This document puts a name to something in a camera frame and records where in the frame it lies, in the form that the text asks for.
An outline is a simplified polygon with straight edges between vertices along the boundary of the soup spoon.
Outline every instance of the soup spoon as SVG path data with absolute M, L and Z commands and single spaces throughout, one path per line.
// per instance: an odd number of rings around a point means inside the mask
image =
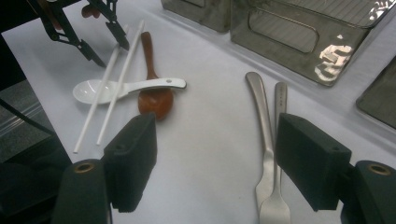
M 154 53 L 151 41 L 151 34 L 145 32 L 141 35 L 143 52 L 145 53 L 146 66 L 148 69 L 147 80 L 155 80 L 159 77 L 154 70 Z M 166 117 L 172 108 L 174 95 L 171 89 L 159 89 L 150 91 L 141 91 L 139 93 L 137 107 L 140 114 L 154 112 L 156 120 L 162 120 Z
M 92 79 L 83 81 L 77 84 L 77 86 L 73 89 L 74 97 L 84 103 L 84 104 L 93 104 L 95 94 L 97 93 L 101 80 Z M 99 97 L 98 104 L 108 104 L 111 102 L 111 98 L 114 95 L 114 92 L 117 88 L 117 82 L 108 81 L 105 87 L 102 90 L 101 96 Z M 121 86 L 118 99 L 128 95 L 130 92 L 134 91 L 143 91 L 143 90 L 154 90 L 161 88 L 175 88 L 175 89 L 185 89 L 187 83 L 185 80 L 180 78 L 156 78 L 151 80 L 132 82 L 132 83 L 124 83 Z

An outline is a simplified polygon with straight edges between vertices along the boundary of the brown spoon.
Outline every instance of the brown spoon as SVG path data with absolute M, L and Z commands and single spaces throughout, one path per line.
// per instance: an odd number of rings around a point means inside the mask
M 149 32 L 142 33 L 140 36 L 145 52 L 146 65 L 148 68 L 147 80 L 158 78 L 154 71 L 153 50 L 151 35 Z M 141 91 L 138 98 L 138 108 L 140 114 L 154 112 L 156 120 L 166 117 L 173 105 L 173 93 L 171 89 L 157 89 Z

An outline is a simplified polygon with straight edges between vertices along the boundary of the utensil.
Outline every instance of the utensil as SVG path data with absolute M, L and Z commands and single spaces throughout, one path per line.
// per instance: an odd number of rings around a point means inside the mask
M 154 71 L 153 49 L 151 35 L 145 32 L 141 35 L 148 68 L 147 80 L 158 78 Z M 138 108 L 141 114 L 150 111 L 155 113 L 156 119 L 164 119 L 173 105 L 173 93 L 170 89 L 141 91 L 138 97 Z
M 246 74 L 246 80 L 253 93 L 256 108 L 259 112 L 259 120 L 262 128 L 262 141 L 264 145 L 262 180 L 256 186 L 257 206 L 260 211 L 262 202 L 272 194 L 274 189 L 273 137 L 262 78 L 257 73 L 249 72 Z
M 125 33 L 128 33 L 129 26 L 125 25 L 123 27 L 123 30 Z M 106 67 L 105 74 L 103 75 L 103 78 L 102 78 L 102 83 L 107 82 L 108 77 L 110 76 L 111 71 L 113 70 L 114 64 L 116 63 L 116 60 L 119 57 L 119 53 L 120 53 L 120 44 L 117 43 L 114 46 L 113 52 L 111 53 L 111 57 L 110 57 L 110 60 L 108 61 L 108 65 Z M 73 150 L 73 153 L 78 153 L 78 151 L 79 151 L 79 148 L 82 143 L 82 139 L 85 136 L 85 132 L 87 132 L 88 125 L 90 125 L 93 113 L 95 112 L 96 107 L 99 104 L 99 96 L 101 95 L 101 92 L 103 91 L 104 88 L 105 88 L 105 85 L 103 85 L 103 84 L 96 86 L 95 92 L 97 92 L 98 94 L 96 96 L 94 96 L 94 95 L 92 96 L 92 102 L 91 102 L 92 105 L 90 107 L 90 111 L 88 112 L 88 116 L 85 119 L 84 126 L 82 126 L 82 130 L 81 130 L 81 133 L 79 134 L 78 140 L 77 140 L 75 148 Z
M 98 79 L 92 79 L 92 80 L 80 82 L 73 89 L 74 97 L 78 101 L 84 104 L 89 104 L 89 105 L 92 104 L 101 82 L 102 81 Z M 117 88 L 117 85 L 118 82 L 106 81 L 105 88 L 100 94 L 97 103 L 98 104 L 110 103 L 111 98 L 114 95 L 114 91 Z M 159 89 L 159 88 L 185 89 L 186 86 L 187 86 L 186 81 L 180 78 L 158 78 L 158 79 L 145 80 L 139 82 L 123 83 L 120 88 L 118 99 L 134 91 L 151 90 L 151 89 Z
M 131 64 L 132 57 L 134 56 L 134 51 L 136 50 L 137 41 L 139 39 L 139 36 L 142 34 L 144 27 L 145 27 L 145 21 L 139 22 L 139 28 L 137 29 L 137 32 L 134 35 L 134 41 L 132 43 L 132 48 L 129 49 L 128 55 L 126 56 L 126 60 L 122 67 L 122 71 L 121 71 L 121 74 L 119 77 L 119 82 L 117 83 L 117 88 L 115 89 L 114 94 L 111 97 L 111 102 L 110 102 L 110 105 L 108 106 L 108 110 L 107 110 L 107 113 L 105 116 L 105 121 L 103 122 L 102 129 L 101 129 L 98 139 L 96 141 L 97 146 L 100 146 L 100 144 L 102 143 L 102 138 L 103 138 L 103 135 L 105 134 L 108 121 L 110 120 L 111 113 L 113 112 L 114 106 L 117 102 L 117 97 L 119 95 L 121 86 L 123 84 L 124 77 L 126 75 L 126 72 L 129 70 L 129 66 Z
M 250 72 L 246 74 L 246 79 L 259 112 L 262 139 L 265 146 L 262 180 L 256 186 L 260 223 L 290 224 L 290 210 L 280 193 L 281 173 L 275 162 L 271 123 L 262 78 L 257 73 Z M 276 115 L 278 116 L 279 113 L 286 110 L 286 88 L 281 84 L 276 89 Z
M 287 85 L 283 82 L 276 84 L 276 128 L 280 113 L 286 112 L 287 106 Z M 288 205 L 283 201 L 282 194 L 280 191 L 280 182 L 282 169 L 277 165 L 276 160 L 274 160 L 274 173 L 275 182 L 274 190 L 269 198 L 262 202 L 262 207 L 260 209 L 260 223 L 262 224 L 290 224 L 290 210 Z

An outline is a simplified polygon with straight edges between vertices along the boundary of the fork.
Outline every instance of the fork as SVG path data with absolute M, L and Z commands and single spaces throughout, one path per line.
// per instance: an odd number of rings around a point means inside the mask
M 246 79 L 255 98 L 265 145 L 263 177 L 256 187 L 257 203 L 260 209 L 260 223 L 290 224 L 290 210 L 288 205 L 283 201 L 280 192 L 282 170 L 278 167 L 274 159 L 271 124 L 262 78 L 257 73 L 250 72 L 246 74 Z M 279 114 L 286 112 L 286 97 L 286 84 L 276 84 L 276 126 Z
M 287 105 L 287 85 L 283 82 L 276 84 L 276 106 L 275 106 L 275 116 L 276 116 L 276 128 L 279 120 L 280 113 L 286 112 Z M 275 173 L 275 183 L 274 191 L 271 196 L 262 202 L 262 207 L 260 209 L 260 223 L 266 224 L 290 224 L 290 209 L 288 205 L 283 201 L 282 194 L 280 192 L 280 180 L 282 175 L 282 169 L 277 165 L 276 160 L 274 160 L 274 173 Z

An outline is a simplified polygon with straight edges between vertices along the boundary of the white table surface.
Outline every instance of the white table surface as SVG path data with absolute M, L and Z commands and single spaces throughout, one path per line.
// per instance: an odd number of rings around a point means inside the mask
M 115 40 L 104 17 L 82 19 L 79 2 L 65 9 L 78 36 L 108 61 Z M 158 161 L 143 199 L 130 214 L 113 211 L 115 224 L 126 223 L 258 223 L 255 186 L 262 176 L 262 139 L 253 98 L 245 81 L 250 71 L 262 76 L 270 114 L 274 115 L 274 87 L 289 85 L 288 112 L 310 120 L 350 148 L 351 163 L 371 160 L 396 167 L 396 133 L 368 119 L 356 99 L 396 53 L 396 18 L 346 70 L 332 88 L 319 86 L 282 66 L 235 45 L 219 34 L 177 14 L 163 10 L 160 0 L 119 1 L 121 25 L 133 33 L 146 21 L 160 77 L 188 82 L 175 91 L 172 112 L 157 123 Z M 88 62 L 74 47 L 52 42 L 40 20 L 2 33 L 32 85 L 50 122 L 72 161 L 99 159 L 103 148 L 132 117 L 138 115 L 137 94 L 117 102 L 107 135 L 95 144 L 107 106 L 98 106 L 82 149 L 72 151 L 90 107 L 77 102 L 72 90 L 79 82 L 101 79 L 105 69 Z M 116 63 L 118 80 L 126 52 Z M 146 64 L 138 45 L 126 81 L 146 78 Z M 313 212 L 290 179 L 283 175 L 282 193 L 293 224 L 340 223 L 340 211 Z

